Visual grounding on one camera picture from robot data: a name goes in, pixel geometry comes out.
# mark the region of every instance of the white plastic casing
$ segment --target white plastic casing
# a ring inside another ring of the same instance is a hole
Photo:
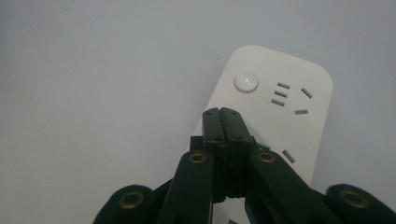
[[[281,155],[310,185],[331,96],[332,79],[317,64],[246,46],[231,56],[206,109],[238,111],[257,142]],[[194,135],[202,135],[201,120]],[[237,223],[247,221],[237,215],[243,206],[216,207]]]

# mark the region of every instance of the black mechanical arm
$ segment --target black mechanical arm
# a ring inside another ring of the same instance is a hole
[[[173,179],[155,190],[115,192],[94,224],[209,224],[212,204],[245,198],[250,223],[396,223],[396,214],[368,192],[336,185],[322,195],[274,151],[259,147],[241,115],[228,108],[203,114]]]

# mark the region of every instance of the power outlet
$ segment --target power outlet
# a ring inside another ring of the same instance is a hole
[[[257,142],[283,156],[310,185],[331,96],[332,79],[317,64],[246,46],[231,56],[206,109],[238,111]],[[202,135],[202,121],[194,134]],[[235,203],[215,205],[228,214],[224,220],[247,223],[233,215],[236,208],[244,209]]]

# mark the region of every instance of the extension socket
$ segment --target extension socket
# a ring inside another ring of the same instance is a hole
[[[281,155],[310,185],[331,96],[332,79],[320,66],[246,46],[231,56],[206,110],[228,107],[238,111],[257,142]],[[202,120],[194,135],[202,135]],[[232,202],[216,204],[215,210],[237,223],[247,223],[241,217],[246,216],[243,205],[235,204],[241,202]],[[216,213],[216,223],[226,223]]]

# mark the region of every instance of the power strip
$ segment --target power strip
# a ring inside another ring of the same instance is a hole
[[[245,46],[231,56],[206,109],[238,111],[257,142],[283,156],[310,185],[331,97],[332,79],[317,64]],[[202,135],[202,120],[194,135]],[[238,211],[244,211],[242,204],[216,204],[215,209],[228,218],[221,220],[215,212],[215,223],[248,223]]]

